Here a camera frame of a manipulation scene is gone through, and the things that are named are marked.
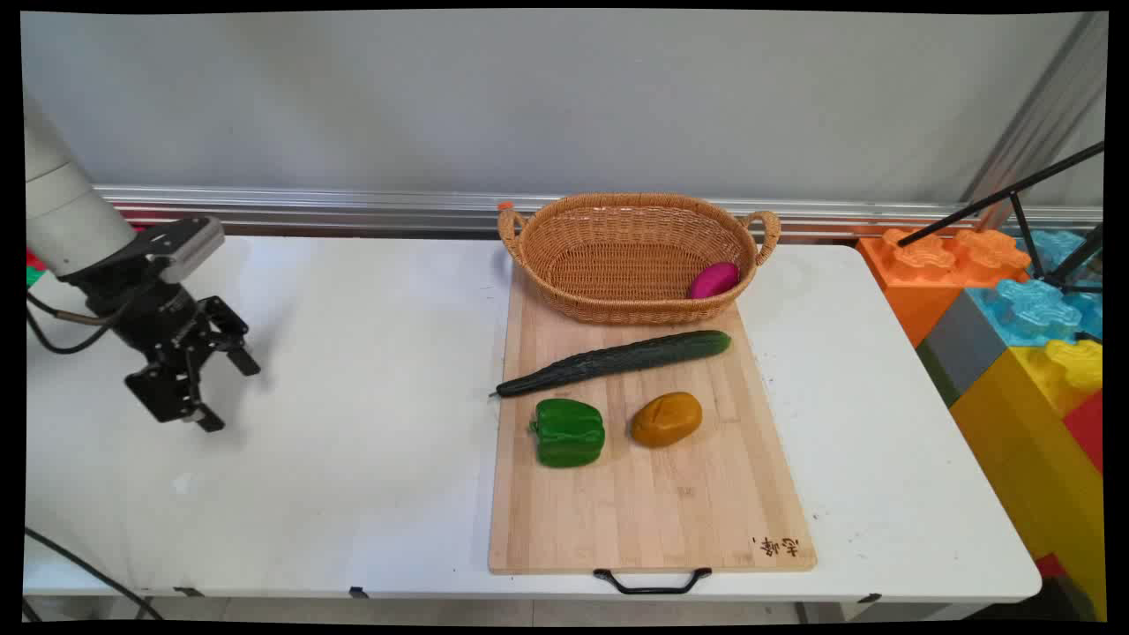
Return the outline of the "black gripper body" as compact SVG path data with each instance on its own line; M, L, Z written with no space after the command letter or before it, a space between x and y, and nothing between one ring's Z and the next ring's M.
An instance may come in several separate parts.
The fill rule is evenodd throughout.
M161 262L146 256L89 268L61 278L87 297L96 318L110 321L128 347L154 364L205 364L213 350L205 334L213 330L211 297L196 298L182 284L161 280Z

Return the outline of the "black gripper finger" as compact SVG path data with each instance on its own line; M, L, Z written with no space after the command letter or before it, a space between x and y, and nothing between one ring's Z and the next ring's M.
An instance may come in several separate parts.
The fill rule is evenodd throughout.
M238 318L236 312L217 295L198 301L198 308L203 318L200 338L215 350L227 355L236 369L244 377L254 377L261 371L259 362L251 357L245 336L250 327Z
M224 430L226 423L205 405L200 390L205 357L152 360L124 379L125 385L156 421L194 421L202 430Z

